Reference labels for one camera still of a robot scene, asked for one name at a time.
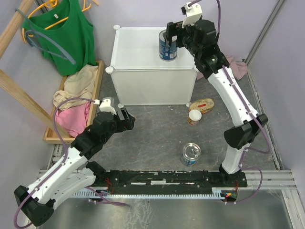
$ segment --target gray floor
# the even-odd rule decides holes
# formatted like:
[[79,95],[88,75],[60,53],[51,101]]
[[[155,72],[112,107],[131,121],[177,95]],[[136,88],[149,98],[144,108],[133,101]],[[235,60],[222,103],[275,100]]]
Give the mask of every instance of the gray floor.
[[[248,77],[238,81],[244,94],[255,106]],[[118,97],[111,76],[104,72],[100,99],[111,96],[118,104]],[[196,82],[192,101],[212,98],[214,109],[203,115],[197,126],[187,123],[185,105],[127,106],[137,119],[132,131],[114,134],[103,150],[91,160],[105,169],[119,170],[217,170],[226,153],[227,143],[223,133],[233,126],[231,117],[217,91],[205,79]],[[186,167],[180,162],[180,153],[186,143],[198,144],[203,152],[198,163]],[[260,134],[252,146],[266,149]],[[271,155],[249,152],[244,167],[259,166],[264,170],[275,169]]]
[[[239,191],[241,198],[249,191]],[[116,199],[130,207],[70,198],[39,229],[292,229],[280,190],[243,204],[205,199]]]

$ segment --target pink cloth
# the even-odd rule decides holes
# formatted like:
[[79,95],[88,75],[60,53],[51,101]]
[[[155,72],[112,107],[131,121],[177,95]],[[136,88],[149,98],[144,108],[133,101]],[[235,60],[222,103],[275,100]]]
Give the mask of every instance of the pink cloth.
[[[226,56],[230,68],[232,69],[232,73],[235,79],[240,80],[244,75],[246,75],[248,67],[247,64],[244,62],[236,62],[234,60],[234,57],[232,56]],[[202,73],[197,74],[196,80],[199,80],[203,77]]]
[[72,137],[76,137],[85,130],[89,111],[90,103],[87,102],[64,111],[58,111],[55,116],[55,121],[65,128]]

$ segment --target clothes hanger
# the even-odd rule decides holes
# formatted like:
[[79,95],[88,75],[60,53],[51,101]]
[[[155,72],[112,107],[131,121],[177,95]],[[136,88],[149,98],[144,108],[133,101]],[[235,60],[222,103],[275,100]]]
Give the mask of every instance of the clothes hanger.
[[[93,1],[96,5],[99,6],[99,3],[98,3],[96,0],[92,0],[92,1]],[[41,8],[44,7],[44,6],[47,7],[47,8],[53,8],[53,7],[57,6],[57,4],[58,4],[58,0],[49,0],[48,2],[45,2],[44,4],[42,4],[42,5],[40,5],[39,7],[37,7],[32,13],[29,14],[28,18],[30,18],[37,10],[41,9]],[[86,0],[84,0],[82,12],[84,12],[84,11],[90,9],[90,8],[91,8],[91,3],[90,3],[89,6],[86,8]],[[48,30],[49,28],[52,28],[53,26],[55,26],[55,25],[57,25],[57,24],[59,24],[59,23],[65,21],[65,20],[67,20],[67,19],[68,19],[68,17],[66,17],[66,18],[64,18],[64,19],[61,19],[60,21],[58,21],[58,22],[56,22],[56,23],[54,23],[54,24],[52,24],[52,25],[46,27],[45,30]],[[22,39],[23,39],[23,42],[26,43],[25,36],[24,36],[24,28],[22,28]]]
[[[45,34],[42,34],[41,32],[35,31],[34,28],[31,25],[31,21],[29,20],[29,18],[19,9],[15,8],[15,11],[18,11],[26,20],[26,22],[28,23],[29,27],[31,28],[30,30],[27,30],[25,32],[26,38],[28,43],[30,44],[30,46],[35,46],[36,48],[48,52],[52,55],[58,56],[60,58],[63,58],[65,60],[70,61],[72,64],[76,64],[76,61],[73,59],[73,57],[71,57],[71,55],[64,50],[57,42],[53,41],[51,38],[49,38],[48,36],[46,36]],[[52,43],[56,48],[59,49],[59,51],[61,52],[61,55],[54,53],[54,52],[50,52],[49,50],[44,50],[43,48],[41,48],[30,36],[29,33],[32,33],[32,37],[34,37],[35,39],[38,39],[40,37],[45,38],[46,40],[48,40],[50,43]]]

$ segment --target orange clothes hanger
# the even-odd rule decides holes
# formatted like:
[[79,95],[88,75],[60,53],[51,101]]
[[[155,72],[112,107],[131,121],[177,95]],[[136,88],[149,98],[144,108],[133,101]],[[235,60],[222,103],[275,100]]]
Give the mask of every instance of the orange clothes hanger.
[[[99,6],[99,3],[96,1],[96,0],[92,0],[96,5]],[[40,5],[39,7],[37,7],[32,13],[29,14],[28,18],[30,18],[37,10],[41,9],[42,7],[47,7],[47,8],[53,8],[55,6],[57,6],[58,4],[58,0],[49,0],[48,2],[45,2],[44,4]],[[84,4],[83,4],[83,9],[82,9],[82,12],[88,10],[91,8],[91,3],[89,4],[89,6],[86,8],[86,0],[84,0]],[[48,30],[49,28],[52,28],[53,26],[67,20],[68,17],[64,18],[64,19],[61,19],[60,21],[48,26],[45,28],[45,30]],[[23,42],[26,43],[25,41],[25,36],[24,36],[24,28],[22,28],[22,39],[23,39]]]

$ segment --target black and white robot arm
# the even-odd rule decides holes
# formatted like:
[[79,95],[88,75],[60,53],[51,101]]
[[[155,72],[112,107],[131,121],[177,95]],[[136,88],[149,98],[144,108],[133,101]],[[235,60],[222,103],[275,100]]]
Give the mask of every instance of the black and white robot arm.
[[[132,130],[134,121],[135,118],[125,108],[118,111],[114,109],[112,98],[103,99],[98,116],[94,118],[92,125],[75,138],[68,148],[68,154],[62,156],[52,168],[28,187],[19,186],[15,190],[18,206],[35,190],[21,208],[35,226],[46,222],[54,210],[74,193],[91,186],[97,179],[105,179],[101,177],[106,172],[103,167],[94,161],[87,162],[102,149],[113,134]],[[85,163],[86,167],[71,177],[71,174]],[[51,174],[53,175],[37,188],[38,184]]]
[[[268,119],[265,114],[258,114],[238,86],[229,63],[217,44],[219,34],[216,32],[214,23],[202,19],[201,6],[198,3],[188,2],[181,7],[181,10],[186,18],[180,22],[168,23],[164,38],[167,46],[171,46],[172,38],[177,36],[177,47],[184,47],[190,52],[198,71],[217,90],[229,110],[234,127],[224,133],[228,148],[225,160],[220,166],[220,172],[228,181],[234,180],[240,173],[239,162],[243,150],[249,147],[260,132],[260,128],[250,113],[262,127]],[[250,112],[247,111],[243,102],[247,104]]]

